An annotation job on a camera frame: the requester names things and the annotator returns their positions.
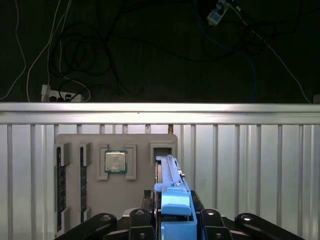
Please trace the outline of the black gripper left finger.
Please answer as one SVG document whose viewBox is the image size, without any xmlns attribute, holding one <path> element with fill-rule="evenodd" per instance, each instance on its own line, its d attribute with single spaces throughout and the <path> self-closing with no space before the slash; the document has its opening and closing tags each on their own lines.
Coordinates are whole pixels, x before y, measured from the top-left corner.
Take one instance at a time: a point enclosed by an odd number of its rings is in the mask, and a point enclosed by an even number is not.
<svg viewBox="0 0 320 240">
<path fill-rule="evenodd" d="M 154 192 L 145 190 L 141 208 L 129 210 L 117 219 L 110 213 L 99 213 L 84 221 L 57 240 L 155 240 Z"/>
</svg>

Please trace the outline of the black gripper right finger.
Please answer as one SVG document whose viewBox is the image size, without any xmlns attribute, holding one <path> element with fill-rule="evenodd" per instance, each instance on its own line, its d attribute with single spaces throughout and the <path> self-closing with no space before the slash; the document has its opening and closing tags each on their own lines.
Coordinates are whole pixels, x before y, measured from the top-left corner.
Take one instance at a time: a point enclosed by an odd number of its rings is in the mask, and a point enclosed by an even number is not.
<svg viewBox="0 0 320 240">
<path fill-rule="evenodd" d="M 205 208 L 191 191 L 197 217 L 198 240 L 299 240 L 301 237 L 252 213 L 240 213 L 233 220 L 212 208 Z"/>
</svg>

